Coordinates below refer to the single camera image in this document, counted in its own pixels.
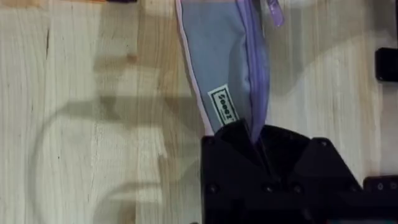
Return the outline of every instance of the white label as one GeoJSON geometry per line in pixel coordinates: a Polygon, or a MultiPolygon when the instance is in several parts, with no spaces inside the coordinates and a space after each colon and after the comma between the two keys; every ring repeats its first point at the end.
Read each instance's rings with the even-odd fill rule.
{"type": "Polygon", "coordinates": [[[238,120],[238,114],[232,103],[227,84],[211,90],[208,94],[216,110],[217,117],[223,126],[238,120]]]}

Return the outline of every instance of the black object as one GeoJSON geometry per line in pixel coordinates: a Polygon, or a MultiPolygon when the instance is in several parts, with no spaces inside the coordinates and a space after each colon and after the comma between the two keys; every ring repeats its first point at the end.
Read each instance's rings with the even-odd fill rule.
{"type": "Polygon", "coordinates": [[[273,126],[255,145],[244,121],[202,139],[204,224],[396,220],[397,180],[370,177],[363,190],[328,139],[273,126]]]}
{"type": "MultiPolygon", "coordinates": [[[[396,0],[398,31],[398,0],[396,0]]],[[[398,82],[398,49],[380,48],[375,53],[376,78],[382,82],[398,82]]]]}

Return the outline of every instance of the wooden table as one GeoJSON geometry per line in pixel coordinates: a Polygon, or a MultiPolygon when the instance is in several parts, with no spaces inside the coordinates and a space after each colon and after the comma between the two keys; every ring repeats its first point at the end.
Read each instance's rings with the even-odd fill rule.
{"type": "MultiPolygon", "coordinates": [[[[0,2],[0,223],[200,223],[174,0],[0,2]]],[[[374,78],[392,1],[280,3],[268,123],[330,138],[359,181],[398,173],[398,87],[374,78]]]]}

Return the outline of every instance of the zipper pull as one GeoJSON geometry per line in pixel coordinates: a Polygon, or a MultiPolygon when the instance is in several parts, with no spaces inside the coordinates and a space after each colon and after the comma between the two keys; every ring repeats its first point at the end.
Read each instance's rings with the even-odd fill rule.
{"type": "Polygon", "coordinates": [[[280,27],[281,25],[283,25],[285,19],[284,13],[280,8],[278,0],[267,0],[267,3],[271,12],[271,17],[274,20],[274,25],[280,27]]]}

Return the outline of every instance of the zipper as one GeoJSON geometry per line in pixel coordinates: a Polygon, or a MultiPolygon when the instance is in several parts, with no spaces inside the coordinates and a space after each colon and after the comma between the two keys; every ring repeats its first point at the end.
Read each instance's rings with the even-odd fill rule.
{"type": "Polygon", "coordinates": [[[271,12],[271,17],[274,20],[274,25],[280,27],[283,25],[285,19],[282,9],[280,8],[278,0],[267,0],[268,8],[271,12]]]}
{"type": "Polygon", "coordinates": [[[251,141],[257,142],[266,120],[269,69],[265,53],[265,40],[257,12],[251,0],[238,0],[239,10],[246,28],[246,48],[249,65],[250,100],[251,100],[251,141]]]}

